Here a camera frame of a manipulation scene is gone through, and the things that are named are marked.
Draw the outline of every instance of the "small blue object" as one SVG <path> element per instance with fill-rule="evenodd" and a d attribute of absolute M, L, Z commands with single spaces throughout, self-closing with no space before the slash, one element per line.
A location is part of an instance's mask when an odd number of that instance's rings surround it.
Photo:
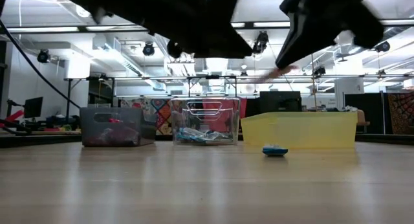
<path fill-rule="evenodd" d="M 262 152 L 267 156 L 284 156 L 288 149 L 280 148 L 278 145 L 266 145 Z"/>

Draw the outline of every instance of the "computer monitor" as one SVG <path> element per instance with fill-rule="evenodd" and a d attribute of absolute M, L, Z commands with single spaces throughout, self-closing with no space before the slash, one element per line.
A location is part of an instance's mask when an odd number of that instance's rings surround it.
<path fill-rule="evenodd" d="M 299 91 L 261 91 L 260 112 L 302 111 Z"/>
<path fill-rule="evenodd" d="M 41 116 L 43 97 L 28 99 L 25 102 L 25 118 L 36 118 Z"/>

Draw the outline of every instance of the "clear plastic bin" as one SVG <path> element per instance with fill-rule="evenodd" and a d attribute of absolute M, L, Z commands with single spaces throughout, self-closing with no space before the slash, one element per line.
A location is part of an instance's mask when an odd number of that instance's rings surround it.
<path fill-rule="evenodd" d="M 238 98 L 173 98 L 171 116 L 174 144 L 237 144 Z"/>
<path fill-rule="evenodd" d="M 155 141 L 157 115 L 144 116 L 133 107 L 80 109 L 84 146 L 142 146 Z"/>

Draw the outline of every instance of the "red fabric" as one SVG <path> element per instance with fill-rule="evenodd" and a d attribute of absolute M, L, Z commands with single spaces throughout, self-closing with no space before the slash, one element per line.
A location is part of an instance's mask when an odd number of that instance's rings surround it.
<path fill-rule="evenodd" d="M 203 100 L 202 105 L 205 109 L 219 109 L 220 108 L 220 110 L 224 110 L 224 109 L 236 109 L 237 110 L 237 105 L 238 105 L 237 101 L 220 100 L 220 102 L 221 102 L 221 107 L 220 107 L 220 104 L 211 103 L 211 100 Z M 229 124 L 229 122 L 232 121 L 231 115 L 232 115 L 232 112 L 230 110 L 220 111 L 215 116 L 204 116 L 204 120 L 207 120 L 205 123 L 206 124 L 208 123 L 210 130 L 212 131 L 229 132 L 230 129 L 228 129 L 226 123 Z"/>
<path fill-rule="evenodd" d="M 246 117 L 247 98 L 240 98 L 240 118 Z"/>

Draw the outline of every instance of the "camera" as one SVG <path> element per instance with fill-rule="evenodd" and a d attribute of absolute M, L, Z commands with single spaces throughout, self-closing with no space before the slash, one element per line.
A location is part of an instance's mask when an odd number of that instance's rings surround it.
<path fill-rule="evenodd" d="M 377 52 L 387 52 L 387 51 L 389 51 L 390 47 L 391 47 L 391 45 L 388 43 L 388 41 L 384 41 L 384 42 L 380 43 L 379 45 L 375 46 L 374 49 Z"/>
<path fill-rule="evenodd" d="M 312 73 L 312 75 L 314 76 L 315 79 L 321 78 L 322 75 L 326 74 L 326 70 L 325 70 L 325 66 L 321 65 L 318 66 L 317 68 L 315 68 L 314 72 Z"/>
<path fill-rule="evenodd" d="M 259 33 L 256 41 L 253 45 L 253 54 L 261 54 L 265 51 L 267 47 L 267 43 L 269 42 L 269 35 L 266 31 L 262 31 Z"/>
<path fill-rule="evenodd" d="M 50 62 L 50 54 L 48 49 L 40 49 L 38 54 L 38 62 L 40 63 L 49 63 Z"/>
<path fill-rule="evenodd" d="M 142 50 L 142 53 L 144 53 L 145 56 L 152 56 L 155 53 L 155 49 L 152 42 L 145 43 L 145 47 Z"/>

